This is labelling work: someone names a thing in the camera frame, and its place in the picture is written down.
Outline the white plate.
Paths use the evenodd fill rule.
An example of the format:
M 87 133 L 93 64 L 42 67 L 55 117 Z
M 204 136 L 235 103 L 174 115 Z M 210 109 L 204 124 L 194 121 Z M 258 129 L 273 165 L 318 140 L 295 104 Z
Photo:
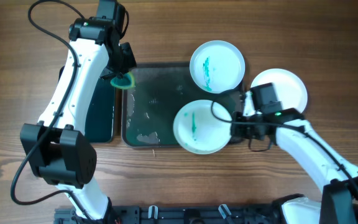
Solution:
M 222 93 L 237 87 L 246 72 L 246 62 L 237 47 L 223 40 L 201 44 L 190 60 L 195 84 L 209 93 Z
M 273 83 L 276 96 L 282 102 L 284 109 L 295 108 L 300 113 L 304 112 L 308 93 L 305 84 L 298 76 L 285 69 L 271 68 L 259 73 L 250 87 L 266 83 Z
M 173 120 L 181 147 L 194 154 L 212 154 L 231 140 L 231 114 L 219 103 L 196 100 L 183 106 Z

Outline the green yellow sponge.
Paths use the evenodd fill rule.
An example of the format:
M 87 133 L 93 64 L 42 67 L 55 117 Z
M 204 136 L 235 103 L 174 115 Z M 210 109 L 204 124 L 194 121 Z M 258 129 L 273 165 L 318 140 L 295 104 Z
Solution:
M 135 87 L 135 78 L 132 72 L 125 73 L 122 78 L 114 77 L 110 84 L 121 90 L 128 90 Z

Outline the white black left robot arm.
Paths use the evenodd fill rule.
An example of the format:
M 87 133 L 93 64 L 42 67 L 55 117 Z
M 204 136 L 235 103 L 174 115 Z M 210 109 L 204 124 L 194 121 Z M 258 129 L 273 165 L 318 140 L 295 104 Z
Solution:
M 97 155 L 85 126 L 100 80 L 122 90 L 135 85 L 136 60 L 122 41 L 128 25 L 129 13 L 117 1 L 100 1 L 94 17 L 77 18 L 64 42 L 67 61 L 52 99 L 38 122 L 23 125 L 20 133 L 23 165 L 69 198 L 77 223 L 121 222 L 94 178 Z

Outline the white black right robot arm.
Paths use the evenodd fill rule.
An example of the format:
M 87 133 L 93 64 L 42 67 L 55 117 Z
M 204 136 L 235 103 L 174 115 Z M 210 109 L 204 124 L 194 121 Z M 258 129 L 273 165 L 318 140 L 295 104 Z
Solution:
M 251 88 L 242 96 L 231 132 L 250 141 L 268 137 L 287 152 L 322 192 L 320 202 L 304 195 L 281 199 L 283 223 L 358 223 L 358 167 L 325 142 L 296 108 L 285 108 L 272 83 Z

